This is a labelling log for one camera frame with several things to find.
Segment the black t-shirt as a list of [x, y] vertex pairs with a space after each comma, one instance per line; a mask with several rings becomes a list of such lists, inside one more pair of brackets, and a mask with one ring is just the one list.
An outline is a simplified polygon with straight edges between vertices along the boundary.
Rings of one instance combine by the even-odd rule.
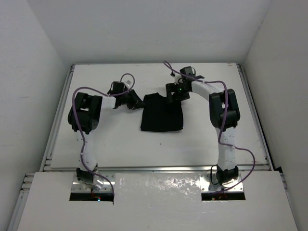
[[175, 132], [183, 129], [181, 102], [167, 103], [166, 97], [159, 93], [145, 95], [143, 101], [141, 131]]

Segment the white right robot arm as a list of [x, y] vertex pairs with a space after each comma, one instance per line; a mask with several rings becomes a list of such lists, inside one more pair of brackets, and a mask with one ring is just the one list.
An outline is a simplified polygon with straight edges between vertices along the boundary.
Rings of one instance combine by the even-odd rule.
[[222, 185], [239, 175], [235, 161], [234, 136], [240, 120], [240, 111], [235, 91], [228, 89], [221, 80], [208, 81], [197, 76], [191, 66], [176, 71], [168, 62], [164, 65], [171, 70], [173, 83], [166, 84], [167, 103], [189, 99], [189, 93], [195, 93], [209, 102], [209, 116], [218, 136], [218, 162], [216, 179]]

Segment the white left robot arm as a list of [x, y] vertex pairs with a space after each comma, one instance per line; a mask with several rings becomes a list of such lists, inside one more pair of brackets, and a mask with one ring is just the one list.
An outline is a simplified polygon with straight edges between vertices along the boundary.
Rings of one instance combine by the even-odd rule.
[[105, 180], [98, 172], [98, 163], [93, 153], [94, 133], [98, 127], [103, 109], [116, 109], [126, 105], [130, 110], [143, 108], [145, 103], [140, 99], [133, 84], [129, 81], [114, 81], [105, 94], [90, 87], [77, 88], [72, 96], [72, 107], [68, 114], [68, 123], [82, 142], [79, 156], [80, 167], [76, 169], [77, 179], [90, 188], [98, 188]]

